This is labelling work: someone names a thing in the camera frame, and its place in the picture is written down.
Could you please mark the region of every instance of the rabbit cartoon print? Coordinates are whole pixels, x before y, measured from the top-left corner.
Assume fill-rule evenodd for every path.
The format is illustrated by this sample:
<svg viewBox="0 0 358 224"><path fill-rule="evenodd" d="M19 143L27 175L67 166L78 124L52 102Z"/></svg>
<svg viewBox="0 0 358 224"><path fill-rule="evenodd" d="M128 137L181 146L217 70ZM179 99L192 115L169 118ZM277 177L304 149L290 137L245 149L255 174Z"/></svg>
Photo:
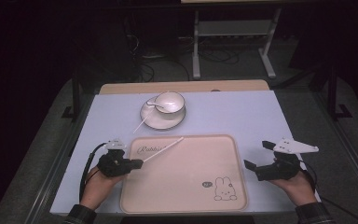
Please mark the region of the rabbit cartoon print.
<svg viewBox="0 0 358 224"><path fill-rule="evenodd" d="M237 200L235 189L231 183L231 180L225 177L217 177L215 180L214 199L216 201L230 201Z"/></svg>

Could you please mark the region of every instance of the spoon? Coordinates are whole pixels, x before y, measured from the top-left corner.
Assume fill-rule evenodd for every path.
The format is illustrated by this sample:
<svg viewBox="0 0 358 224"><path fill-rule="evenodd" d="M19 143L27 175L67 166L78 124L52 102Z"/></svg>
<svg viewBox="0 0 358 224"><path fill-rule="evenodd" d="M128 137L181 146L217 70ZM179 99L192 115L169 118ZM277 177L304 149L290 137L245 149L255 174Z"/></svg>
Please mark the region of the spoon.
<svg viewBox="0 0 358 224"><path fill-rule="evenodd" d="M164 106L163 106L163 105L160 105L160 104L158 104L158 103L156 103L156 102L147 101L147 102L146 102L146 104L147 104L147 105L155 105L155 106L158 106L158 107L164 108Z"/></svg>

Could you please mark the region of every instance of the person's left hand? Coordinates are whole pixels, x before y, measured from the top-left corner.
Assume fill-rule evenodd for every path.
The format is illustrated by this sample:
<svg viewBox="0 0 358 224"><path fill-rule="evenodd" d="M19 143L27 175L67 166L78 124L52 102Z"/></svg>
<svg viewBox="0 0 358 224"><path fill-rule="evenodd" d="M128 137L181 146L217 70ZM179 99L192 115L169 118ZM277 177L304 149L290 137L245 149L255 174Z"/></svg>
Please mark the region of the person's left hand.
<svg viewBox="0 0 358 224"><path fill-rule="evenodd" d="M107 177L94 167L87 175L87 184L84 189L80 204L95 210L109 196L113 186L121 181L125 176Z"/></svg>

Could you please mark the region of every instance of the person's right hand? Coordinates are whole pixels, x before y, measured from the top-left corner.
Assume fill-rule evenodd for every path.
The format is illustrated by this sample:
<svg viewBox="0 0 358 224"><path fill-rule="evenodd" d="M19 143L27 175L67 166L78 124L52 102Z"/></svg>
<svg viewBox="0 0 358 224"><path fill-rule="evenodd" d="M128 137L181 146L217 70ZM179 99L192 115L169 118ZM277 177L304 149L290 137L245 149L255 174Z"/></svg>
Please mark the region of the person's right hand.
<svg viewBox="0 0 358 224"><path fill-rule="evenodd" d="M310 182L301 171L298 171L294 177L288 180L276 179L270 180L269 182L283 189L296 206L318 202L310 186Z"/></svg>

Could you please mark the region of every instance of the white chopstick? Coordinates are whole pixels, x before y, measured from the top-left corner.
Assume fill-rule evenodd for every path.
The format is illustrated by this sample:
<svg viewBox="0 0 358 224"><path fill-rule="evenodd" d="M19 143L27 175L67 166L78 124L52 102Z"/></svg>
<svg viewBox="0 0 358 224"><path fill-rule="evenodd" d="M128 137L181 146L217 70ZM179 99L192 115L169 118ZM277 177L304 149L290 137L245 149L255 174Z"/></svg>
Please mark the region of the white chopstick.
<svg viewBox="0 0 358 224"><path fill-rule="evenodd" d="M152 113L153 113L153 110L150 111L150 112L146 115L146 117L142 120L142 122L138 125L138 127L136 127L136 129L133 131L133 133L135 133L135 132L141 127L141 125L142 125L143 123L145 123L146 119L149 118Z"/></svg>
<svg viewBox="0 0 358 224"><path fill-rule="evenodd" d="M179 142L181 142L183 139L185 139L185 138L184 138L184 137L180 137L178 140L176 140L176 141L170 143L170 144L167 145L165 148L163 148L162 150L160 150L158 153L156 153L156 154L154 154L153 156L151 156L151 157L147 158L146 160L144 160L144 162L146 162L146 161L152 159L153 157L157 156L159 153L161 153L161 152L167 150L168 148L173 147L174 145L176 145L176 144L178 144Z"/></svg>

